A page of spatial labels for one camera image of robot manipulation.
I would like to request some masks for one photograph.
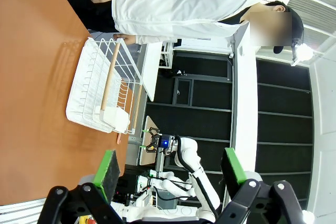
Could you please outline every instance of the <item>green tape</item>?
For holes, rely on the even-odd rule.
[[[232,169],[235,173],[235,177],[237,180],[238,184],[243,184],[246,180],[246,174],[242,168],[242,165],[240,164],[237,156],[236,156],[236,152],[233,148],[225,148],[228,160],[232,166]]]
[[[105,151],[104,157],[103,157],[103,159],[100,163],[100,166],[99,166],[98,171],[95,175],[95,178],[93,179],[93,184],[96,185],[101,190],[101,192],[103,193],[106,200],[108,200],[108,199],[107,199],[107,196],[106,196],[105,191],[104,191],[103,181],[105,179],[105,175],[108,171],[109,165],[110,165],[111,160],[112,160],[112,152],[113,151],[111,151],[111,150]]]

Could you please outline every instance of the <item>spatula handle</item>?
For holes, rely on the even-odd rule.
[[[103,94],[103,99],[101,102],[101,110],[105,110],[106,109],[106,105],[107,105],[107,99],[109,97],[109,92],[110,92],[110,84],[112,81],[112,77],[113,77],[113,70],[114,67],[116,66],[116,60],[117,60],[117,56],[119,53],[119,48],[120,48],[120,43],[116,43],[116,47],[114,49],[114,53],[113,53],[113,57],[111,60],[111,65],[109,68],[109,73],[107,74],[107,80],[106,80],[106,84],[105,84],[105,89],[104,89],[104,94]]]
[[[137,122],[137,119],[138,119],[138,112],[139,112],[139,104],[140,104],[141,91],[142,91],[142,85],[140,85],[140,87],[139,87],[138,98],[136,100],[136,107],[135,107],[135,113],[134,113],[133,128],[135,128],[137,126],[136,122]]]

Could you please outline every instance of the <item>ceiling light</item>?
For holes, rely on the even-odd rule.
[[[300,44],[293,49],[293,62],[291,66],[296,66],[300,61],[310,60],[314,56],[314,51],[306,44]]]

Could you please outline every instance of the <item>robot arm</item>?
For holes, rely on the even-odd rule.
[[[190,173],[195,195],[202,205],[197,215],[214,222],[220,199],[200,164],[201,158],[197,155],[197,142],[191,138],[180,138],[179,136],[176,136],[175,139],[177,145],[174,142],[171,143],[171,150],[176,151],[175,163]]]
[[[157,134],[152,134],[152,130],[156,130]],[[220,199],[200,164],[201,158],[197,154],[197,142],[187,137],[180,138],[178,135],[162,135],[157,129],[149,129],[149,132],[152,134],[152,143],[147,146],[146,150],[149,152],[148,147],[150,147],[150,152],[156,152],[154,147],[161,147],[165,149],[166,156],[176,152],[175,163],[188,171],[192,188],[186,191],[185,189],[188,187],[184,185],[182,188],[181,185],[178,185],[177,180],[179,182],[181,180],[174,177],[173,172],[159,173],[160,176],[157,174],[154,177],[163,178],[163,180],[151,179],[150,185],[165,189],[176,197],[196,195],[202,205],[197,211],[197,216],[214,222],[218,216],[216,209],[220,204]]]

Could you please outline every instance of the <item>black cap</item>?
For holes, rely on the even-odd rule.
[[[286,12],[291,14],[292,19],[292,49],[294,49],[295,45],[298,43],[299,39],[302,37],[303,34],[303,23],[300,16],[290,7],[286,6],[285,4],[281,3],[286,8]],[[273,49],[275,54],[281,53],[283,50],[283,46],[276,46]]]

